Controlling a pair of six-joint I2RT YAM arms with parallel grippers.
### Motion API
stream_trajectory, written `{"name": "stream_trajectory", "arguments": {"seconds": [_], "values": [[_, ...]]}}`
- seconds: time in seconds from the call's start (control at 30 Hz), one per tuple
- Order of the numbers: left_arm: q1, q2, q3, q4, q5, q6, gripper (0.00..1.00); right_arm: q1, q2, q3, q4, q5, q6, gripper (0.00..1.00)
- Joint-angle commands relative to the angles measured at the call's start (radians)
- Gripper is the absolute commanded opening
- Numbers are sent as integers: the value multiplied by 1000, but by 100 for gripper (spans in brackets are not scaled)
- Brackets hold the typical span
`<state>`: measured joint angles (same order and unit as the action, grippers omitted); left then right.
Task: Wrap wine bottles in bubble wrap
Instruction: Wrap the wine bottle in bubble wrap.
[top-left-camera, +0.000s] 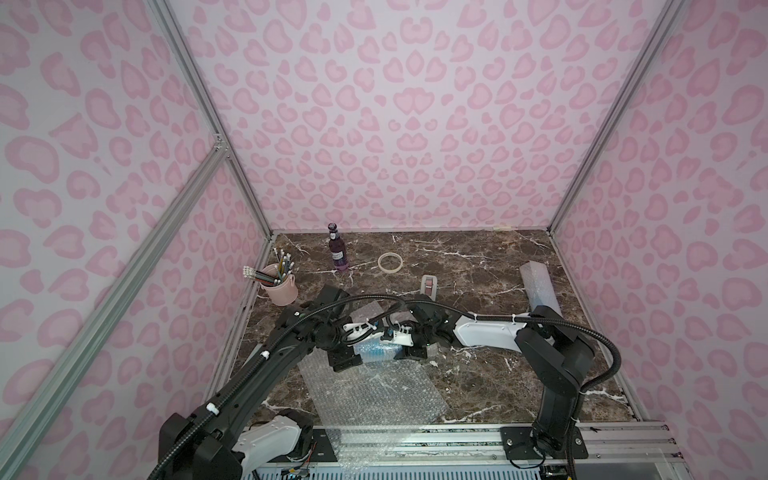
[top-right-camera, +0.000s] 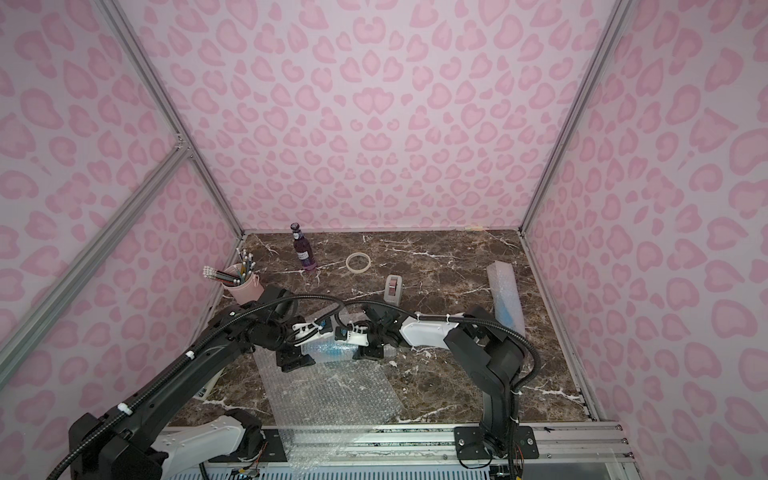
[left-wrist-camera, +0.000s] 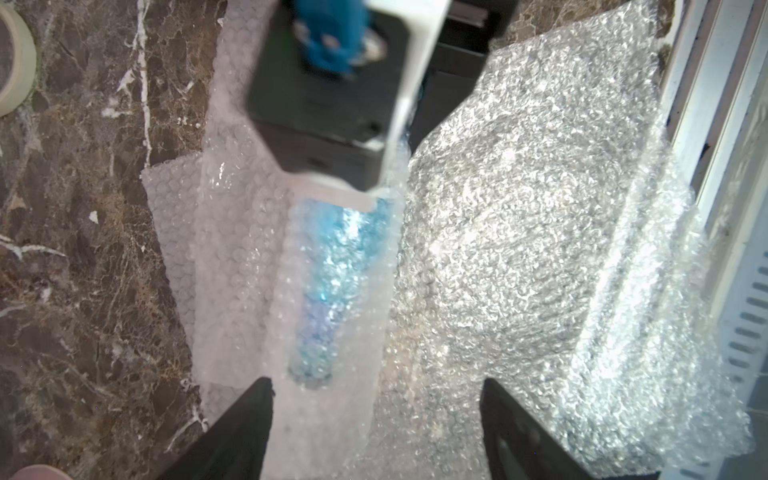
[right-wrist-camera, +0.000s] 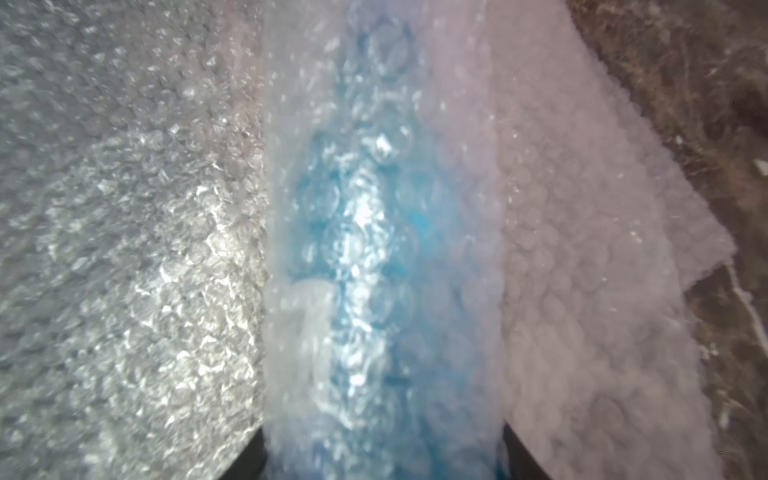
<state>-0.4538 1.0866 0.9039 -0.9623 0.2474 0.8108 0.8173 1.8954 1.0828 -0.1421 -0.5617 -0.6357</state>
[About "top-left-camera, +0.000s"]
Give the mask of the blue glass bottle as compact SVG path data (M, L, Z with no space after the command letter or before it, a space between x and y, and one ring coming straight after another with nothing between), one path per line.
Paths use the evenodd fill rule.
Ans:
M402 351L402 346L379 341L356 344L354 350L359 354L363 363L375 363L395 360Z

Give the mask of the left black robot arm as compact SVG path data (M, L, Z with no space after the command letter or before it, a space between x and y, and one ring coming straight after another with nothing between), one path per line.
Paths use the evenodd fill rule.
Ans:
M325 286L318 296L280 313L266 343L206 403L186 417L171 415L159 434L158 462L151 479L240 479L253 469L235 446L252 415L287 373L314 349L343 347L345 307L362 301L390 301L391 309L406 306L388 294L350 295Z

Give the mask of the purple glass bottle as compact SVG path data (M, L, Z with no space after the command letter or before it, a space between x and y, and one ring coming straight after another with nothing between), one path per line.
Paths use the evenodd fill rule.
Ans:
M341 238L338 226L335 223L328 224L329 250L334 267L338 271L345 271L349 267L346 244Z

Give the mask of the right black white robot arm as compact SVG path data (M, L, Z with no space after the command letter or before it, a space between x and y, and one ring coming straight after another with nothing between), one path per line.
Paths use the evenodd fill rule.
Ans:
M394 312L368 324L384 343L398 344L404 356L426 354L433 344L488 347L517 352L542 385L538 413L529 427L503 427L500 436L508 461L581 460L588 457L577 427L586 393L620 370L616 345L603 334L566 321L539 305L521 315L477 315L427 297L403 302L411 320L396 321Z

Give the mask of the white tape dispenser pink roll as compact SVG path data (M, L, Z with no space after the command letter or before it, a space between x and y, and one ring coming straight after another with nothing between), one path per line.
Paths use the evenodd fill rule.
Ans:
M420 284L420 293L426 295L432 301L437 297L437 277L434 275L423 275Z

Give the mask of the bubble wrap sheet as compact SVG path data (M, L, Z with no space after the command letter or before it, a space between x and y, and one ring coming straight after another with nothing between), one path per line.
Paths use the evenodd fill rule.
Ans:
M525 292L531 309L543 305L561 315L562 310L556 297L547 266L529 261L519 268Z
M448 410L423 366L413 360L335 372L327 353L316 350L299 369L345 479L360 479L407 436Z
M371 301L354 310L351 320L343 326L349 332L347 342L354 342L353 352L359 355L363 363L395 360L412 347L410 328L406 325L413 317L400 311L393 313L388 320L381 318L380 329L374 331L367 322L383 313L385 309L378 301Z

